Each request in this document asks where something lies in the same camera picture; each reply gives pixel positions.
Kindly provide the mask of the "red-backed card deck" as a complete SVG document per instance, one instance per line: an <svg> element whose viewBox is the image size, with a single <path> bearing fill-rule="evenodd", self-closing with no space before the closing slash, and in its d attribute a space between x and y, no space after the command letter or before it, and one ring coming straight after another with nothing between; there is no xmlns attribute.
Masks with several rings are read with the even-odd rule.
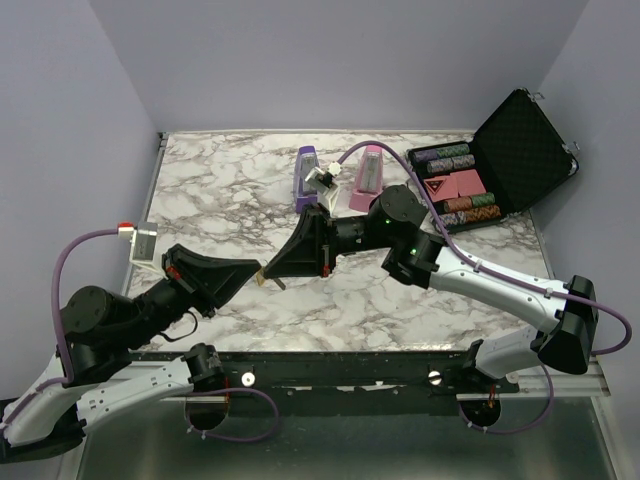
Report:
<svg viewBox="0 0 640 480"><path fill-rule="evenodd" d="M451 175L436 176L423 181L432 202L442 202L459 196L457 180Z"/></svg>

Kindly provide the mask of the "purple metronome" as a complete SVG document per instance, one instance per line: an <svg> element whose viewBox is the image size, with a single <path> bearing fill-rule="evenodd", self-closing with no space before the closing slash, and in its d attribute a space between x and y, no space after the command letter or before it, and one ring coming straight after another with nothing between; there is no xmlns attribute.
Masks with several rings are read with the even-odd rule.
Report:
<svg viewBox="0 0 640 480"><path fill-rule="evenodd" d="M300 147L295 162L292 189L297 214L301 213L305 205L317 201L317 191L306 182L306 177L314 167L318 166L315 147L311 145Z"/></svg>

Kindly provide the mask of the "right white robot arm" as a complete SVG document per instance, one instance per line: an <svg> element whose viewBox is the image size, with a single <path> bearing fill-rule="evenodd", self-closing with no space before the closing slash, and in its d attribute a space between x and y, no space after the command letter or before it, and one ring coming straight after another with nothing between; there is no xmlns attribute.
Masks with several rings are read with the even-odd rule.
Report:
<svg viewBox="0 0 640 480"><path fill-rule="evenodd" d="M456 254L443 237L421 228L426 209L404 185L378 195L367 214L333 218L319 205L304 207L298 224L263 270L266 279L327 277L340 255L384 249L382 267L401 284L469 297L526 322L512 334L472 343L460 379L480 392L507 374L537 365L581 375L588 369L597 314L588 306L591 281L537 279Z"/></svg>

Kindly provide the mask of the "pink metronome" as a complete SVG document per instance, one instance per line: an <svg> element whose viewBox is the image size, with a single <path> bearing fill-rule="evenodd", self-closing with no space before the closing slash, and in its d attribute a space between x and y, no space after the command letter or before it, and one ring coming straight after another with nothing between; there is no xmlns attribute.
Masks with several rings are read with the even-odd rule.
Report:
<svg viewBox="0 0 640 480"><path fill-rule="evenodd" d="M367 213L370 203L383 190L383 151L379 146L369 145L361 157L353 184L349 208Z"/></svg>

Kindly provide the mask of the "black poker chip case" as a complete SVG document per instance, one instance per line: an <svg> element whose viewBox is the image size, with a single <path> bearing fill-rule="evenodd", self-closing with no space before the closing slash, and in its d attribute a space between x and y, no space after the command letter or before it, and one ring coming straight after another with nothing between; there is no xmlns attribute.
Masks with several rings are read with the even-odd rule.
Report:
<svg viewBox="0 0 640 480"><path fill-rule="evenodd" d="M579 170L536 96L524 88L512 91L469 141L413 148L406 158L423 186L428 178L478 172L486 193L433 202L450 233L521 214Z"/></svg>

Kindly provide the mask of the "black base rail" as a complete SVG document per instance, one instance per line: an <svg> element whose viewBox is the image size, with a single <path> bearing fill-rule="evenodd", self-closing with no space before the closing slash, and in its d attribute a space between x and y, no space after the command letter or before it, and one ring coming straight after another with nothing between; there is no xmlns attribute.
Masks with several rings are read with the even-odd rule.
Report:
<svg viewBox="0 0 640 480"><path fill-rule="evenodd" d="M448 416L460 395L519 390L471 369L464 351L223 352L220 359L230 387L252 373L283 417Z"/></svg>

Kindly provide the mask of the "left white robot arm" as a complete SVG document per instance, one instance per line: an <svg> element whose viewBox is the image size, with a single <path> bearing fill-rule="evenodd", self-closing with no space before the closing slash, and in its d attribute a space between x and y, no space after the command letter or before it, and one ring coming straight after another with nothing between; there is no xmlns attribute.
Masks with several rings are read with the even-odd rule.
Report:
<svg viewBox="0 0 640 480"><path fill-rule="evenodd" d="M207 257L180 244L160 265L163 278L134 298L97 286L71 297L61 311L69 359L55 353L32 388L1 403L2 463L64 454L101 420L145 400L228 387L218 353L204 343L130 385L105 387L132 363L133 351L187 314L213 317L261 268L255 259Z"/></svg>

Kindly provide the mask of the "pink card deck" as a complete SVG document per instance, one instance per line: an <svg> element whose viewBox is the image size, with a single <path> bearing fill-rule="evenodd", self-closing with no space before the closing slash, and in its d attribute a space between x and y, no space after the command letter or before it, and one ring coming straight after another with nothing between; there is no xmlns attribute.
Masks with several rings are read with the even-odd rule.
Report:
<svg viewBox="0 0 640 480"><path fill-rule="evenodd" d="M486 193L486 188L475 169L452 172L450 177L456 182L460 197Z"/></svg>

